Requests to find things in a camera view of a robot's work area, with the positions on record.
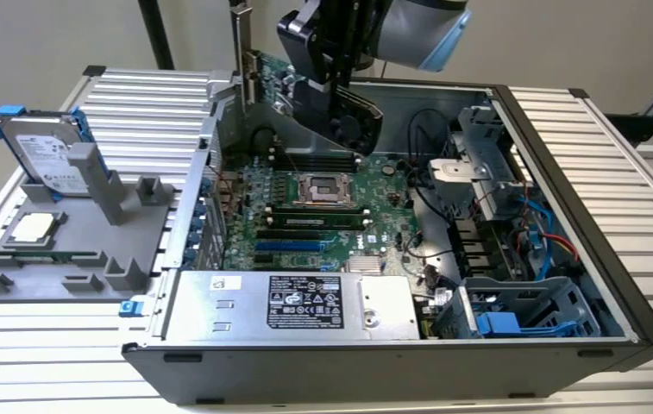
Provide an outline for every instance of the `red cable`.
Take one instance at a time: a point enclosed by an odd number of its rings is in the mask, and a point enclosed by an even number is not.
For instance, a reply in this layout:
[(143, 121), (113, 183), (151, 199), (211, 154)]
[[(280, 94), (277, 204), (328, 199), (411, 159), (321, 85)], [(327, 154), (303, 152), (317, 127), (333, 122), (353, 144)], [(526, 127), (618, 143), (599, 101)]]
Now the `red cable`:
[(574, 253), (574, 261), (579, 261), (579, 253), (576, 252), (576, 248), (571, 244), (570, 241), (567, 241), (560, 235), (546, 235), (540, 234), (540, 237), (546, 237), (547, 239), (555, 240), (560, 242), (564, 246), (568, 247), (568, 250)]
[(496, 190), (498, 188), (499, 188), (499, 187), (495, 187), (495, 188), (492, 188), (490, 191), (487, 191), (487, 192), (484, 193), (484, 195), (480, 197), (480, 199), (479, 199), (479, 200), (476, 200), (476, 201), (474, 202), (472, 207), (470, 207), (470, 209), (468, 209), (468, 217), (470, 217), (470, 218), (472, 218), (472, 217), (474, 217), (474, 213), (476, 212), (476, 211), (474, 211), (474, 208), (479, 206), (479, 203), (482, 202), (482, 200), (483, 200), (484, 198), (487, 198), (487, 196), (488, 196), (488, 195), (490, 195), (492, 192), (495, 192), (495, 190)]
[(523, 180), (523, 221), (524, 221), (524, 215), (528, 212), (528, 182)]

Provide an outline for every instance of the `warning sticker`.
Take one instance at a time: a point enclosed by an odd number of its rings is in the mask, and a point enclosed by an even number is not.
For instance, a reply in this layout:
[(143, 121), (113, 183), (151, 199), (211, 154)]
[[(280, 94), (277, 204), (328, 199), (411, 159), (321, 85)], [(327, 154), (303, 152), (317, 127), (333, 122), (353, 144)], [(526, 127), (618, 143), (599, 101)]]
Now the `warning sticker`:
[(272, 329), (343, 329), (339, 276), (271, 276), (267, 325)]

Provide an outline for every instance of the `black cable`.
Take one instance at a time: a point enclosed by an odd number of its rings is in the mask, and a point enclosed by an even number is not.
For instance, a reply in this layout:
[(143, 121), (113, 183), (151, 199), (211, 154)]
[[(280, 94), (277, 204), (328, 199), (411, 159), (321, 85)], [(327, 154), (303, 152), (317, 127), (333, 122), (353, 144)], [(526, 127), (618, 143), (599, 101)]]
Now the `black cable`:
[(434, 108), (423, 108), (422, 110), (418, 110), (410, 117), (410, 121), (407, 122), (407, 162), (410, 163), (410, 159), (412, 158), (412, 137), (414, 137), (414, 122), (415, 119), (420, 114), (424, 113), (434, 113), (436, 114), (440, 119), (443, 120), (443, 123), (446, 124), (446, 129), (448, 129), (448, 119), (446, 118), (446, 115), (440, 113), (439, 110), (435, 110)]
[(435, 254), (428, 254), (428, 255), (422, 255), (422, 254), (415, 254), (414, 252), (410, 251), (410, 243), (412, 243), (412, 241), (415, 240), (415, 237), (418, 237), (418, 235), (420, 234), (420, 231), (418, 233), (415, 233), (410, 239), (407, 240), (407, 243), (403, 247), (403, 252), (410, 254), (411, 256), (414, 256), (416, 259), (430, 259), (431, 257), (436, 257), (436, 256), (440, 256), (442, 254), (446, 254), (446, 253), (454, 253), (454, 250), (443, 250), (442, 252), (438, 252)]
[(446, 254), (446, 253), (454, 253), (454, 250), (443, 250), (442, 252), (438, 252), (435, 254), (428, 254), (427, 256), (422, 256), (419, 254), (414, 254), (414, 252), (410, 251), (410, 248), (406, 247), (406, 252), (407, 254), (410, 254), (411, 256), (414, 256), (416, 259), (430, 259), (431, 257), (436, 257), (436, 256), (440, 256), (442, 254)]
[(436, 214), (436, 216), (439, 216), (443, 221), (447, 223), (447, 224), (451, 224), (451, 219), (439, 211), (439, 209), (436, 209), (431, 203), (428, 203), (428, 200), (426, 199), (426, 196), (423, 195), (423, 193), (420, 192), (420, 190), (418, 189), (419, 187), (416, 186), (415, 187), (415, 194), (418, 194), (418, 198), (423, 201), (423, 204), (426, 204), (426, 207), (428, 207), (431, 209), (431, 211)]
[[(410, 178), (410, 174), (415, 174), (415, 172), (420, 172), (420, 170), (418, 168), (414, 168), (412, 170), (410, 170), (410, 172), (406, 175), (406, 181)], [(423, 184), (423, 181), (418, 178), (416, 174), (415, 174), (415, 180), (420, 181), (420, 184)], [(436, 207), (432, 206), (432, 204), (426, 199), (426, 196), (420, 193), (420, 190), (418, 188), (418, 183), (415, 183), (414, 188), (415, 188), (415, 194), (418, 194), (418, 198), (423, 201), (423, 203), (426, 204), (426, 207), (428, 207), (428, 209), (431, 209), (431, 211), (436, 214), (436, 216), (439, 216), (443, 219), (443, 221), (447, 224), (451, 224), (452, 223), (451, 219), (440, 212), (440, 210)]]
[[(431, 145), (431, 151), (436, 155), (439, 155), (440, 154), (440, 146), (435, 142), (435, 140), (431, 139), (431, 134), (428, 134), (428, 131), (426, 131), (426, 128), (423, 128), (422, 125), (415, 125), (415, 129), (418, 129), (418, 132), (420, 132), (420, 134), (423, 135), (423, 138), (426, 139), (426, 141)], [(426, 152), (423, 150), (418, 151), (418, 141), (415, 142), (415, 152), (416, 152), (416, 155), (415, 155), (416, 161), (420, 162), (420, 159), (426, 155)]]

